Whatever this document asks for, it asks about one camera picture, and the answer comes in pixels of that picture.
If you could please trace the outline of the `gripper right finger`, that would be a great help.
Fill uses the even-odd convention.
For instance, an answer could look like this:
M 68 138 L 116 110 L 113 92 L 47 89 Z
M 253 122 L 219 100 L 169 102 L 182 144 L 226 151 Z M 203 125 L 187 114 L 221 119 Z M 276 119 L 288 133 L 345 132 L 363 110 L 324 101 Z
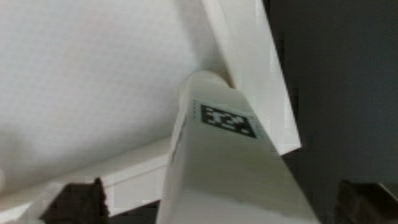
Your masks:
M 335 224 L 398 224 L 398 183 L 340 182 Z

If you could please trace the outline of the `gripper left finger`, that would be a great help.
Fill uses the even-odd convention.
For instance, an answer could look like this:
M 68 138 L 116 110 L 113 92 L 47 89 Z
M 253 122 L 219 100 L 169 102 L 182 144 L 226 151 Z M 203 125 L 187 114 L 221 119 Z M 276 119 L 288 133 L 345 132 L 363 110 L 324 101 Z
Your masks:
M 40 216 L 45 224 L 109 224 L 107 194 L 102 179 L 70 183 Z

